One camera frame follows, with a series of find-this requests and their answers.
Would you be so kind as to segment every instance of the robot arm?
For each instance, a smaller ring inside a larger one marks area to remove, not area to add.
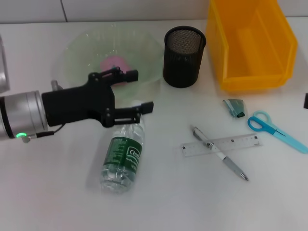
[[[38,91],[0,97],[0,140],[20,136],[53,135],[47,124],[63,125],[84,119],[98,120],[104,127],[139,123],[142,114],[153,111],[153,102],[132,108],[115,109],[111,86],[138,80],[138,71],[123,73],[113,68],[91,73],[81,87],[43,93]]]

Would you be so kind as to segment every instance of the scissor handle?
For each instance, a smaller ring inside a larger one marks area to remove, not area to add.
[[[267,121],[264,121],[262,119],[260,119],[260,117],[258,117],[257,115],[259,114],[263,114],[265,115],[265,117],[267,118]],[[259,124],[261,126],[261,128],[255,128],[251,122],[254,121],[256,122],[257,124]],[[277,127],[275,125],[273,125],[273,123],[271,122],[271,118],[269,116],[269,114],[267,114],[266,112],[264,111],[256,111],[254,113],[254,116],[253,117],[250,117],[248,119],[248,126],[253,130],[253,131],[256,131],[256,132],[260,132],[260,131],[266,131],[270,134],[274,134],[277,130]]]

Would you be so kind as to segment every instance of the scissor blade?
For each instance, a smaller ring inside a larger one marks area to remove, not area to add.
[[[276,132],[274,133],[274,136],[282,140],[283,142],[289,144],[291,147],[297,149],[298,151],[304,154],[308,154],[308,147],[306,147],[301,142],[297,141],[296,139],[294,139],[292,136],[288,135],[284,131],[277,129]]]

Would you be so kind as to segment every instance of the black mesh pen holder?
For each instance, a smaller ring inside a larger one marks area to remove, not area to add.
[[[204,34],[191,26],[178,26],[165,36],[164,79],[173,87],[186,88],[194,84],[199,75]]]

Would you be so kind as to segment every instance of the green led light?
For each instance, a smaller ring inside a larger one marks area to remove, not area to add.
[[[16,135],[16,138],[21,137],[21,136],[27,136],[27,134],[24,133],[24,132],[18,133],[18,134]]]

